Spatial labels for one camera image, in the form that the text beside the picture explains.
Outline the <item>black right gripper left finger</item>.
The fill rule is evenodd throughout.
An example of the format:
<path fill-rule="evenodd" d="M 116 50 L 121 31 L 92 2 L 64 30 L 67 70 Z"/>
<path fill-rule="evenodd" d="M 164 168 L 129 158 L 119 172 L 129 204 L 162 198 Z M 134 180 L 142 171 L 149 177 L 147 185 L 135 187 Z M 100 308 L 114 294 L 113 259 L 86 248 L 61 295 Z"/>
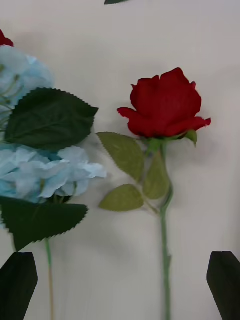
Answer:
<path fill-rule="evenodd" d="M 34 255 L 13 253 L 0 269 L 0 320 L 23 320 L 37 283 Z"/>

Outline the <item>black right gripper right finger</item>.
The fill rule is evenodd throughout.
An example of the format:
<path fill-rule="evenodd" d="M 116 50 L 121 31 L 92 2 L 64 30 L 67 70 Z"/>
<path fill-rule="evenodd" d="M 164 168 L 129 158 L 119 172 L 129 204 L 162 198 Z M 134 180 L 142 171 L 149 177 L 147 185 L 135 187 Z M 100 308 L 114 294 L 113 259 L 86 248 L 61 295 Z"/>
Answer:
<path fill-rule="evenodd" d="M 230 251 L 213 251 L 206 280 L 223 320 L 240 320 L 240 262 Z"/>

